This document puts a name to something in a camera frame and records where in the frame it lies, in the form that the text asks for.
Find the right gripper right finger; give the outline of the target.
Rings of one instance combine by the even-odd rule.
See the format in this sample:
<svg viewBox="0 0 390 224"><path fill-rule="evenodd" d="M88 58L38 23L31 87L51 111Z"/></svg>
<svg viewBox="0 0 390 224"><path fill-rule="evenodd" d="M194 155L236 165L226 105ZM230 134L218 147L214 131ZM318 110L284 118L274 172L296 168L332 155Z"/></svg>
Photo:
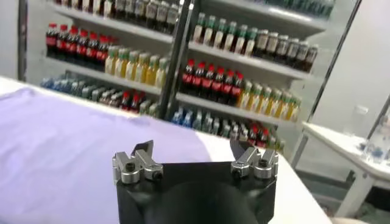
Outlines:
<svg viewBox="0 0 390 224"><path fill-rule="evenodd" d="M255 178L276 178L278 174L278 154L275 150L258 148L247 141L230 140L230 147L235 157L231 162L230 172L235 179L243 179L253 172Z"/></svg>

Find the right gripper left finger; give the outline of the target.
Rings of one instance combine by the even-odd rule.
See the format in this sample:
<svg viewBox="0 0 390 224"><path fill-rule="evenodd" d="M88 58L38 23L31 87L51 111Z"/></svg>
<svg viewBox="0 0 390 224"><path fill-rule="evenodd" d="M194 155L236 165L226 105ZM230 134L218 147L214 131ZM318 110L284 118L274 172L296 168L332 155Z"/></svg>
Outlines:
<svg viewBox="0 0 390 224"><path fill-rule="evenodd" d="M163 178L163 165L152 159L153 140L137 144L130 156L126 152L116 152L112 158L113 181L124 184L138 183L141 178L160 181Z"/></svg>

